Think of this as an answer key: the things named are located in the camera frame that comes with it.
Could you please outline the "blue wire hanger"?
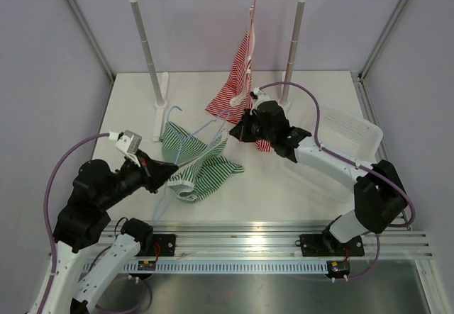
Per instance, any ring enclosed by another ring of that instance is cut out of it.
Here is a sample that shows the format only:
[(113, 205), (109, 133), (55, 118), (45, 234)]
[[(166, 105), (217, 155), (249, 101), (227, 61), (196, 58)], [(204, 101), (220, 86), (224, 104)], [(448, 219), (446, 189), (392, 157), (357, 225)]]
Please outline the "blue wire hanger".
[(203, 201), (217, 191), (237, 167), (223, 156), (227, 144), (226, 121), (213, 118), (191, 133), (170, 120), (175, 111), (181, 110), (173, 106), (168, 111), (160, 139), (162, 157), (179, 169), (165, 184), (152, 215), (154, 221), (162, 219), (175, 198), (186, 204)]

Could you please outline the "green striped tank top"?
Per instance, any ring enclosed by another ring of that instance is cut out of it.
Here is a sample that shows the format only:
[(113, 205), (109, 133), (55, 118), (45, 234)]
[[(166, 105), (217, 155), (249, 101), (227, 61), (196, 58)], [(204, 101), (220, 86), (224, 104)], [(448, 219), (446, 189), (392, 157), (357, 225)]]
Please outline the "green striped tank top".
[(162, 158), (179, 167), (167, 186), (183, 203), (203, 201), (218, 191), (230, 176), (245, 171), (241, 164), (223, 156), (228, 143), (224, 127), (205, 143), (183, 127), (169, 122), (161, 143)]

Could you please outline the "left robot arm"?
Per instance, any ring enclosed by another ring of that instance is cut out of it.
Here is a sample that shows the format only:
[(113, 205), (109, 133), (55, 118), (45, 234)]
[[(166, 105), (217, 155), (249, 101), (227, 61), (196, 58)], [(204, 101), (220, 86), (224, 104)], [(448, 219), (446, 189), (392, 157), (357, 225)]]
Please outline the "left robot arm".
[(115, 172), (102, 159), (80, 167), (67, 205), (50, 233), (50, 266), (31, 313), (90, 313), (129, 259), (161, 252), (153, 240), (153, 227), (131, 218), (105, 255), (85, 277), (80, 276), (111, 221), (108, 210), (138, 189), (157, 193), (178, 170), (176, 164), (153, 160), (144, 152), (137, 156), (137, 162), (126, 159)]

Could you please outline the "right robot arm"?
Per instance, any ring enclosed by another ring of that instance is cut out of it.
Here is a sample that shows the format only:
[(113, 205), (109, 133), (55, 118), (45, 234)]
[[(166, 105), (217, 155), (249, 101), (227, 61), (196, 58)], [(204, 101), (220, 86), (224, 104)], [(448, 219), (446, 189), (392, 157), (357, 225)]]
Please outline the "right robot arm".
[(290, 125), (275, 101), (246, 109), (229, 133), (240, 142), (264, 140), (278, 156), (309, 166), (352, 192), (353, 209), (319, 235), (324, 256), (339, 254), (364, 233), (382, 233), (410, 204), (393, 164), (386, 160), (362, 164), (322, 147), (314, 134)]

